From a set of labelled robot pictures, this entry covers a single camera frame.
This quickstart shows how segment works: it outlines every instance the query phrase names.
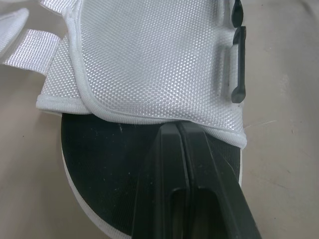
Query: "white padded fabric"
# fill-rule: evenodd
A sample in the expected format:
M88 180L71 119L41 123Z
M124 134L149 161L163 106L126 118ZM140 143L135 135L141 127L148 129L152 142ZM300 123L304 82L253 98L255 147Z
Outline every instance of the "white padded fabric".
M244 148L234 0L80 0L37 107L121 123L189 120Z
M47 112L89 114L76 86L68 49L69 40L65 36L49 69L36 107Z

